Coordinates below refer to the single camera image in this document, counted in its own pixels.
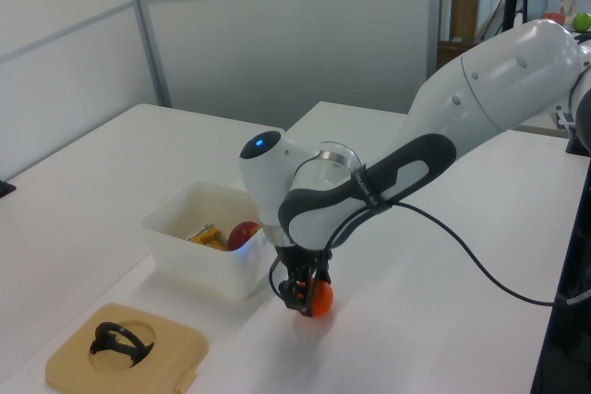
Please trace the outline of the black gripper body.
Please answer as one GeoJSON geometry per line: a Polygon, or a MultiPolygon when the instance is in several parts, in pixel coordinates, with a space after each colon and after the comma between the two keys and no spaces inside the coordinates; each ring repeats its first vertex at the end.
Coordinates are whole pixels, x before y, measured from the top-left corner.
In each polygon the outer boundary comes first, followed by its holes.
{"type": "Polygon", "coordinates": [[[275,247],[280,261],[285,265],[288,272],[302,269],[313,271],[317,278],[317,269],[321,253],[330,253],[330,250],[310,250],[299,245],[275,247]]]}

